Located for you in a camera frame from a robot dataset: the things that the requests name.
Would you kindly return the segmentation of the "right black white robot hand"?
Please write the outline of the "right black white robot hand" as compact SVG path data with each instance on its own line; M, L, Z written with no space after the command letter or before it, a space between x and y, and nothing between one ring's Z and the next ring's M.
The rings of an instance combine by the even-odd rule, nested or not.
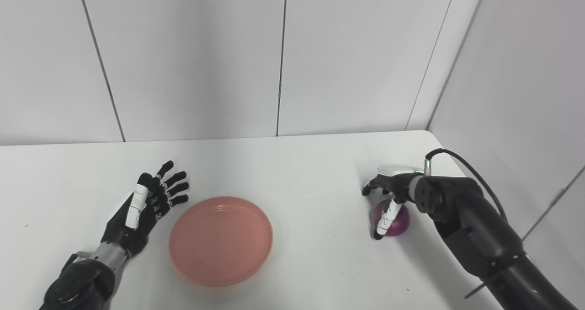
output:
M420 168L379 166L376 176L362 187L361 194L366 197L374 190L382 192L382 200L370 214L375 241L387 236L399 236L407 231L411 216L406 204L414 202L415 184L422 175Z

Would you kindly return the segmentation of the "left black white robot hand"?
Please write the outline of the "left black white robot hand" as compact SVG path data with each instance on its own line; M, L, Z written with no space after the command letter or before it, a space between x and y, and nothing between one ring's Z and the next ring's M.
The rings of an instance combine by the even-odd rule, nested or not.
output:
M186 171L165 179L173 168L174 162L169 160L156 174L144 172L138 177L133 191L106 224L101 243L119 246L128 258L142 252L157 222L174 206L189 200Z

